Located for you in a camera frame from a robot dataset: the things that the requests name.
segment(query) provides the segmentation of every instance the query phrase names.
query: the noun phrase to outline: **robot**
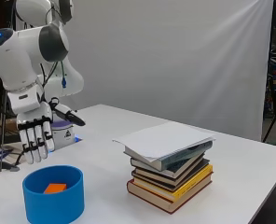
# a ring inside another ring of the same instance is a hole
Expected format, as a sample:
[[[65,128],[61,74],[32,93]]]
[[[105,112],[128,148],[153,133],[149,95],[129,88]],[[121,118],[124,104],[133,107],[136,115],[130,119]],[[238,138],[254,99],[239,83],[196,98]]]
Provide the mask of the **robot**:
[[[24,156],[32,164],[55,149],[53,120],[85,125],[58,99],[82,91],[84,81],[68,60],[69,43],[62,28],[73,17],[72,0],[17,0],[15,8],[33,28],[0,29],[0,78],[17,115]],[[41,64],[45,74],[37,74],[35,64]]]

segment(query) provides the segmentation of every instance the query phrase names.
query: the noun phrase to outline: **paper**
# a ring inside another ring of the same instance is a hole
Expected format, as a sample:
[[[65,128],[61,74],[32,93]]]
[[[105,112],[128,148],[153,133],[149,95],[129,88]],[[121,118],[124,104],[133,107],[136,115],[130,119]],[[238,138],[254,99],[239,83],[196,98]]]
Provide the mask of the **paper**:
[[[167,122],[119,137],[114,141],[153,161],[185,148],[212,141],[213,136],[212,133],[204,133],[185,124]]]

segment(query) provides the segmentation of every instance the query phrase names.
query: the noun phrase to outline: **white backdrop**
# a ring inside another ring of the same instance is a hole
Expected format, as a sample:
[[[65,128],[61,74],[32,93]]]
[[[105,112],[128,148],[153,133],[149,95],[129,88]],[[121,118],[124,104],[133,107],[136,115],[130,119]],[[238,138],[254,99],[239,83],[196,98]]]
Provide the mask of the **white backdrop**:
[[[260,139],[272,0],[74,2],[65,31],[85,90],[65,103]]]

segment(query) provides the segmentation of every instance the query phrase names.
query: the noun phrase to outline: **blue container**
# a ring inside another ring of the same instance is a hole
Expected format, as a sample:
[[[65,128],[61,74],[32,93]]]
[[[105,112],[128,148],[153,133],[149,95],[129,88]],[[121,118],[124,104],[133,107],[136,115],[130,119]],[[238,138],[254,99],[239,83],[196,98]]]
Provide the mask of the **blue container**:
[[[66,184],[67,189],[44,194],[50,183]],[[84,210],[83,174],[73,166],[50,166],[37,170],[23,181],[26,216],[30,223],[70,223]]]

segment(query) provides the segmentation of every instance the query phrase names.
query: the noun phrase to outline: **orange block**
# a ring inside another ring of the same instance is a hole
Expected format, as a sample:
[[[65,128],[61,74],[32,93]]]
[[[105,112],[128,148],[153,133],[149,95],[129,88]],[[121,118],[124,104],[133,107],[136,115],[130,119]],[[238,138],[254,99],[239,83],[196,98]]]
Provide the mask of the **orange block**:
[[[66,189],[66,184],[49,184],[45,189],[46,194],[62,192]]]

